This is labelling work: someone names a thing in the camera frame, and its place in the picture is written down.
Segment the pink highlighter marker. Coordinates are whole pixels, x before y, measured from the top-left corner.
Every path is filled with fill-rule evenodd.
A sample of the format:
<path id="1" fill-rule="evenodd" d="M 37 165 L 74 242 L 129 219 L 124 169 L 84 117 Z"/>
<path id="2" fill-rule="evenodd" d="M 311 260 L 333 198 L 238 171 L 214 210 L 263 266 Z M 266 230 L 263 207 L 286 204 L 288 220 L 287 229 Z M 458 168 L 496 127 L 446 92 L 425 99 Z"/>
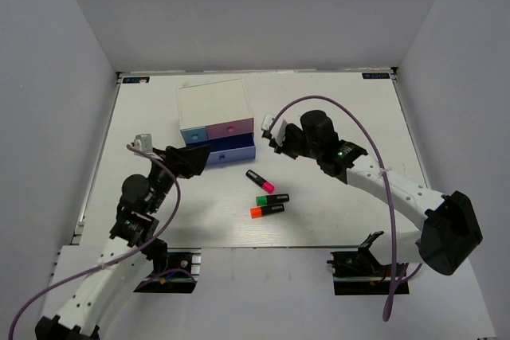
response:
<path id="1" fill-rule="evenodd" d="M 246 177 L 255 183 L 257 186 L 259 186 L 261 189 L 263 189 L 266 193 L 273 193 L 275 190 L 275 186 L 264 179 L 262 176 L 254 172 L 253 170 L 247 170 L 245 173 Z"/>

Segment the pink drawer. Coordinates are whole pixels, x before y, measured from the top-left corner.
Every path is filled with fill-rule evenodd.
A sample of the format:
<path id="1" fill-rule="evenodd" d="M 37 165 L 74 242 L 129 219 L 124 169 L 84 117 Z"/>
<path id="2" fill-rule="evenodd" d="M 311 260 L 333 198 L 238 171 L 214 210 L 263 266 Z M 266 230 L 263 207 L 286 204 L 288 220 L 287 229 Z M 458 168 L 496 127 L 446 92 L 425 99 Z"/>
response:
<path id="1" fill-rule="evenodd" d="M 235 135 L 243 135 L 253 132 L 253 124 L 253 118 L 216 123 L 206 126 L 206 133 L 208 139 L 221 139 Z"/>

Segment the green highlighter marker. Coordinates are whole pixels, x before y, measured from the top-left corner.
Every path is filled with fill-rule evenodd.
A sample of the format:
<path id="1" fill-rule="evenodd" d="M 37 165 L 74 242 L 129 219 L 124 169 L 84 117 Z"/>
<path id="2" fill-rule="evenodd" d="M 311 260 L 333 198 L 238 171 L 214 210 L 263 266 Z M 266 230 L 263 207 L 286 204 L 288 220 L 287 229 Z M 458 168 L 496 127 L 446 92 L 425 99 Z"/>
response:
<path id="1" fill-rule="evenodd" d="M 290 197 L 287 193 L 264 195 L 256 197 L 257 206 L 267 206 L 275 204 L 283 204 L 289 202 Z"/>

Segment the orange highlighter marker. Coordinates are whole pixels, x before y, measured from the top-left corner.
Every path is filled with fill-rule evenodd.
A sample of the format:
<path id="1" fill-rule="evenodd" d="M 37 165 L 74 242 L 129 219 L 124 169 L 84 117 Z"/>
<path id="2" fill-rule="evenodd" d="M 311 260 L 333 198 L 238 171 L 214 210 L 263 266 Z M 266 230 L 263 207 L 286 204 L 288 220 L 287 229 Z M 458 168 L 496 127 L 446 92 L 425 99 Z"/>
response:
<path id="1" fill-rule="evenodd" d="M 250 210 L 250 216 L 252 219 L 256 219 L 282 212 L 284 212 L 283 204 L 265 205 L 252 208 Z"/>

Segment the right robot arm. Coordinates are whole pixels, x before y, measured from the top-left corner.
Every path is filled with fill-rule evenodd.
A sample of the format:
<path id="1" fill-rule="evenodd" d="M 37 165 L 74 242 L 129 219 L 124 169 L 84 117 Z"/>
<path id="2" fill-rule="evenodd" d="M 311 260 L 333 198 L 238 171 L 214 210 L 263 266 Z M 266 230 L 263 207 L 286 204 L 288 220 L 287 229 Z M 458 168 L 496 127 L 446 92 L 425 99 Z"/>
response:
<path id="1" fill-rule="evenodd" d="M 451 276 L 483 240 L 473 204 L 464 193 L 447 195 L 383 170 L 364 148 L 340 139 L 324 111 L 309 111 L 300 125 L 283 122 L 275 130 L 275 135 L 263 136 L 276 153 L 314 160 L 326 175 L 393 206 L 415 226 L 415 231 L 398 235 L 405 249 L 403 261 L 424 263 Z"/>

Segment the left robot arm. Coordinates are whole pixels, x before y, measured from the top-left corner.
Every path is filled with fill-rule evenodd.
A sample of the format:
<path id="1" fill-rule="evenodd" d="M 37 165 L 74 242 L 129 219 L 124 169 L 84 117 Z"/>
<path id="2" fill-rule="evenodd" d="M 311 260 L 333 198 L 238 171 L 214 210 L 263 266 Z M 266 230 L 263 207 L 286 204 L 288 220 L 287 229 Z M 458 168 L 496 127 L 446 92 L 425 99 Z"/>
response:
<path id="1" fill-rule="evenodd" d="M 154 215 L 171 190 L 180 190 L 180 178 L 190 179 L 204 171 L 210 146 L 149 152 L 135 144 L 127 148 L 151 162 L 150 172 L 124 180 L 116 221 L 96 265 L 80 275 L 81 285 L 56 314 L 39 319 L 38 339 L 100 338 L 143 280 L 167 270 L 168 246 L 160 235 L 168 225 Z"/>

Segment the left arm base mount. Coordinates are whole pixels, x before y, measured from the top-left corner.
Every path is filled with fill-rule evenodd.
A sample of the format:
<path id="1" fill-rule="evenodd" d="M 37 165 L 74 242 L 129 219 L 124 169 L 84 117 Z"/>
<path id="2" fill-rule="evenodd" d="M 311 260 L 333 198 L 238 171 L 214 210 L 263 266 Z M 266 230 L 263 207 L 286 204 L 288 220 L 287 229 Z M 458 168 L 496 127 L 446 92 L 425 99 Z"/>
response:
<path id="1" fill-rule="evenodd" d="M 168 250 L 135 293 L 191 294 L 198 282 L 201 258 L 200 248 Z"/>

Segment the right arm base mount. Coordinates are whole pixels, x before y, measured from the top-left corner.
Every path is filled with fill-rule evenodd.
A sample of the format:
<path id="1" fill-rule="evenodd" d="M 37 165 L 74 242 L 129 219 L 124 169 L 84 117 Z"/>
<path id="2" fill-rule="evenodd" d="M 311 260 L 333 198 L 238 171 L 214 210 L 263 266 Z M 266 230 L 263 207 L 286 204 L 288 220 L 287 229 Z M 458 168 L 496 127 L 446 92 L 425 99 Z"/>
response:
<path id="1" fill-rule="evenodd" d="M 358 251 L 331 252 L 327 261 L 336 296 L 388 295 L 390 265 L 379 264 L 373 256 Z"/>

